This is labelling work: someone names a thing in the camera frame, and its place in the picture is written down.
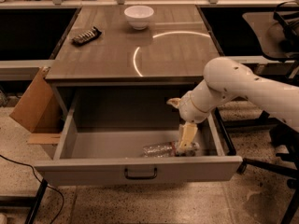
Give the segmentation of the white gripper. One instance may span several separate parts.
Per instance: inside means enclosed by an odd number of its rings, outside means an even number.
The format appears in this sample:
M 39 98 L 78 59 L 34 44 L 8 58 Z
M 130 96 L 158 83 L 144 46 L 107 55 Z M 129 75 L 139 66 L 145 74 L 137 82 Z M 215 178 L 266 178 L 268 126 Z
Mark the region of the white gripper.
M 178 128 L 178 144 L 176 153 L 178 155 L 186 154 L 193 150 L 192 142 L 197 134 L 198 128 L 195 123 L 203 122 L 208 116 L 207 112 L 200 110 L 192 101 L 192 93 L 188 91 L 184 96 L 171 98 L 166 102 L 168 105 L 178 109 L 180 117 L 185 120 Z

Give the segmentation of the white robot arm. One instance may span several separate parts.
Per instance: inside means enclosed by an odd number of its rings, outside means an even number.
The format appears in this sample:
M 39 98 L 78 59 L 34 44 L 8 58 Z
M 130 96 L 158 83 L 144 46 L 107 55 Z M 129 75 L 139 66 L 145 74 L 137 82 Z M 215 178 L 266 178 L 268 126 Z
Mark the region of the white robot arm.
M 299 131 L 299 88 L 255 75 L 248 67 L 226 57 L 209 61 L 203 80 L 180 98 L 167 102 L 176 108 L 184 120 L 179 125 L 176 153 L 192 149 L 197 125 L 216 107 L 244 98 L 282 123 Z

